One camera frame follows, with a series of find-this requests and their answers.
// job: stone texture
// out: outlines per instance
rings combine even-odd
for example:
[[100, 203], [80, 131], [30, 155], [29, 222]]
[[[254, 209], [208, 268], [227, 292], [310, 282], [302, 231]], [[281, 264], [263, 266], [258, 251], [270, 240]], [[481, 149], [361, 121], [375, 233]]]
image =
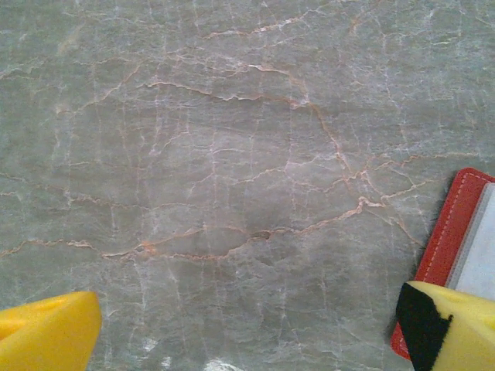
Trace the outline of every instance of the stone texture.
[[4, 0], [0, 296], [95, 290], [89, 370], [407, 370], [456, 171], [495, 174], [491, 0]]

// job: red card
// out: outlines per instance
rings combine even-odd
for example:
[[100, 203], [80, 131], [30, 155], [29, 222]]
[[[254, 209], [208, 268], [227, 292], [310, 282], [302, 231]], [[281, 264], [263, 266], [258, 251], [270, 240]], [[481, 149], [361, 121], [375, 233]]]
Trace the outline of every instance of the red card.
[[[478, 199], [488, 182], [495, 182], [495, 178], [474, 168], [464, 168], [457, 173], [419, 264], [415, 281], [445, 286]], [[391, 346], [398, 355], [410, 359], [399, 324], [395, 326]]]

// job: marble surface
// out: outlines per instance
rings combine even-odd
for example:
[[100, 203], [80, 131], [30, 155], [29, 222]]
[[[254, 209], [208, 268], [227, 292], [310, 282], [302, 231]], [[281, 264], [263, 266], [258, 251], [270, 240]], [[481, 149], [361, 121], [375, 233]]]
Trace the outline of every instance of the marble surface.
[[0, 305], [97, 291], [89, 370], [409, 370], [493, 0], [3, 0]]

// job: yellow sponge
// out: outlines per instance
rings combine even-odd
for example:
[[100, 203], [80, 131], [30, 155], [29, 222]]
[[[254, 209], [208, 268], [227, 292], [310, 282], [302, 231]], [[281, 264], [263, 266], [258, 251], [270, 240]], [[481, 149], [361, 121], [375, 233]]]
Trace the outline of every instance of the yellow sponge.
[[84, 371], [100, 327], [89, 291], [0, 311], [0, 370]]
[[410, 281], [396, 312], [416, 371], [495, 370], [495, 301]]

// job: white card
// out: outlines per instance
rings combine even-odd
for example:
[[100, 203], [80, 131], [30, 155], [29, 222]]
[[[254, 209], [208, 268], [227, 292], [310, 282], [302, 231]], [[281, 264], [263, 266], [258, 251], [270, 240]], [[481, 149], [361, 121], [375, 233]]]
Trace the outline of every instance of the white card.
[[446, 287], [495, 301], [495, 183], [483, 189]]

